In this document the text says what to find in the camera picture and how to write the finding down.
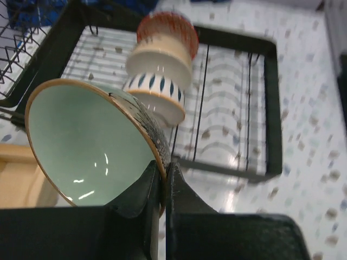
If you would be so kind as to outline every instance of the bowl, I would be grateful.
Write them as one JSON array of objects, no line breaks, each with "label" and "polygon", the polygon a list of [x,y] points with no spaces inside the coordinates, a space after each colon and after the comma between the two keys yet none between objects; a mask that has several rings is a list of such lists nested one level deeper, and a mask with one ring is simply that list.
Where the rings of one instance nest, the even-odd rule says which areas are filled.
[{"label": "bowl", "polygon": [[192,81],[189,54],[181,42],[169,35],[156,34],[139,42],[128,57],[125,68],[130,77],[141,73],[155,73],[168,77],[182,91]]},{"label": "bowl", "polygon": [[25,128],[43,173],[71,205],[109,203],[151,160],[165,189],[171,159],[164,133],[151,112],[122,90],[47,81],[29,97]]},{"label": "bowl", "polygon": [[137,28],[137,42],[154,34],[168,34],[181,41],[193,60],[199,48],[199,39],[194,26],[181,14],[161,11],[147,15]]},{"label": "bowl", "polygon": [[127,80],[123,90],[137,97],[155,115],[161,127],[175,127],[185,118],[184,94],[167,77],[138,74]]}]

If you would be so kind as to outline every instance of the stacked bowl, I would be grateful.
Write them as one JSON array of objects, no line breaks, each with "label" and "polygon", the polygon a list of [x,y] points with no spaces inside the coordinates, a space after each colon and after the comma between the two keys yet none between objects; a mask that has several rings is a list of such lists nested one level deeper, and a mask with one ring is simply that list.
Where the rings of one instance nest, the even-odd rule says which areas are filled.
[{"label": "stacked bowl", "polygon": [[192,82],[198,45],[194,27],[177,12],[150,14],[138,27],[123,90],[142,102],[161,127],[177,126],[185,118],[184,92]]}]

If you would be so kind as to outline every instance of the speckled countertop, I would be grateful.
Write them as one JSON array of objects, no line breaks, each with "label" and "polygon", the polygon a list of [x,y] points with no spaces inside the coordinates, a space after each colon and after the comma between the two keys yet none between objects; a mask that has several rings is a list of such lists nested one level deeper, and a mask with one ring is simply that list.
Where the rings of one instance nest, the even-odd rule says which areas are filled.
[{"label": "speckled countertop", "polygon": [[[292,217],[314,260],[347,259],[347,151],[340,100],[323,14],[282,6],[233,2],[163,1],[193,23],[270,36],[277,41],[284,168],[281,177],[240,186],[227,177],[188,172],[188,184],[221,212],[275,212]],[[0,121],[1,142],[28,145]],[[165,259],[165,218],[159,259]]]}]

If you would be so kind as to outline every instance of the dish rack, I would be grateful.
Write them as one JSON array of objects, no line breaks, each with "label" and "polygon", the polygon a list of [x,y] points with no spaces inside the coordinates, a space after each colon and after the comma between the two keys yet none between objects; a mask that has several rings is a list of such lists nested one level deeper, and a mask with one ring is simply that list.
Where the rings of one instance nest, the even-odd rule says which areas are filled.
[{"label": "dish rack", "polygon": [[[42,5],[52,11],[49,2]],[[141,19],[109,0],[93,5],[71,0],[52,28],[29,28],[19,40],[14,38],[14,55],[7,53],[8,65],[0,74],[0,106],[15,108],[12,123],[23,127],[30,93],[50,79],[121,88]],[[193,61],[193,83],[185,93],[186,118],[165,130],[172,161],[254,183],[281,174],[276,45],[251,35],[195,29],[200,47]],[[3,91],[5,83],[10,87]]]}]

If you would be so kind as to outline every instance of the wooden tray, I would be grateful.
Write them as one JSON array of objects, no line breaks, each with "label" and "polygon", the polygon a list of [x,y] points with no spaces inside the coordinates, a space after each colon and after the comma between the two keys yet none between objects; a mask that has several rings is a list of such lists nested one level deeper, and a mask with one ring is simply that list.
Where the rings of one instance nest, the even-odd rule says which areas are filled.
[{"label": "wooden tray", "polygon": [[53,207],[57,195],[30,147],[0,144],[0,209]]}]

